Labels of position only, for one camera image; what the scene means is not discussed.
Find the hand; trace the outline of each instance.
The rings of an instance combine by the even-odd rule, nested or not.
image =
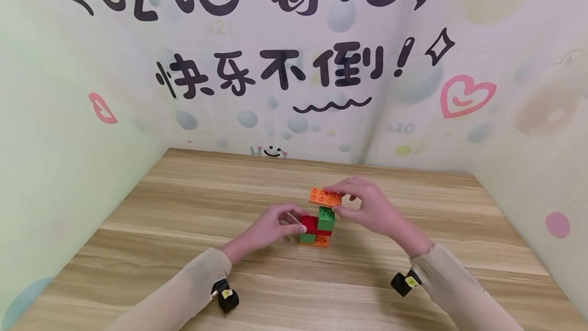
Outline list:
[[[220,250],[235,264],[248,253],[267,247],[279,238],[306,233],[306,226],[300,223],[305,215],[308,215],[307,212],[293,203],[272,204],[243,234]]]
[[[374,233],[394,239],[411,258],[422,256],[433,247],[433,242],[418,227],[403,218],[374,183],[353,176],[324,189],[326,192],[349,195],[352,201],[359,198],[359,210],[335,206],[333,211],[342,219],[351,220]]]
[[[349,195],[351,201],[356,198],[361,200],[361,206],[357,211],[344,206],[333,207],[333,211],[342,219],[358,223],[374,233],[394,237],[395,227],[402,219],[402,214],[388,201],[377,185],[353,176],[324,189],[326,192]]]

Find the orange lego brick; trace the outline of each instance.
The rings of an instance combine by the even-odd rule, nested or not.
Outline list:
[[[329,247],[329,237],[325,235],[317,235],[316,239],[314,239],[313,244],[306,244],[300,243],[301,246],[309,246],[309,247],[320,247],[320,248],[328,248]]]
[[[320,204],[321,206],[333,207],[341,204],[340,193],[328,193],[320,188],[310,190],[308,202]]]

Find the pink heart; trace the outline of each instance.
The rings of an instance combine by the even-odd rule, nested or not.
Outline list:
[[[88,95],[88,98],[90,99],[90,101],[92,102],[92,105],[94,106],[94,113],[96,113],[96,116],[98,117],[98,119],[100,119],[102,121],[102,123],[107,123],[107,124],[118,123],[118,120],[112,114],[112,111],[108,107],[107,103],[104,101],[104,99],[102,99],[102,96],[100,96],[99,94],[97,94],[95,92],[92,92],[91,94]],[[102,110],[104,110],[108,115],[103,115]]]
[[[465,90],[463,91],[464,96],[469,96],[479,90],[488,91],[488,95],[486,95],[486,98],[484,98],[484,100],[481,100],[481,102],[474,104],[472,107],[468,107],[467,109],[460,110],[460,111],[450,111],[449,110],[449,100],[448,100],[449,88],[451,88],[451,86],[453,86],[454,84],[456,84],[458,82],[462,82],[463,84],[465,84]],[[441,112],[443,113],[443,116],[445,119],[457,118],[460,116],[472,114],[474,111],[480,110],[484,105],[486,105],[488,103],[488,101],[490,101],[492,96],[494,96],[495,93],[496,93],[496,84],[495,83],[481,82],[481,83],[476,84],[476,83],[474,83],[474,79],[471,76],[468,76],[468,75],[455,76],[452,79],[450,79],[449,81],[447,81],[441,89]],[[461,101],[457,97],[454,97],[452,99],[452,103],[455,106],[463,107],[463,106],[471,105],[473,103],[473,100],[469,99],[466,101]]]

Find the sleeve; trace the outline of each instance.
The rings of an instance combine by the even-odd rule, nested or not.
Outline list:
[[[523,331],[445,247],[434,245],[410,262],[431,300],[460,331]]]
[[[178,331],[211,300],[212,286],[231,273],[231,261],[210,248],[141,303],[120,316],[107,331]]]

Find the wooden table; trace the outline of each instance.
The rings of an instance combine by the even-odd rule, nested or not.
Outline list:
[[[269,203],[292,201],[316,215],[310,187],[356,174],[448,247],[526,331],[586,329],[473,176],[169,150],[13,330],[104,330]],[[213,302],[184,329],[455,330],[422,288],[402,298],[390,287],[408,268],[390,239],[337,219],[328,249],[285,238],[245,258],[230,278],[239,307],[225,316]]]

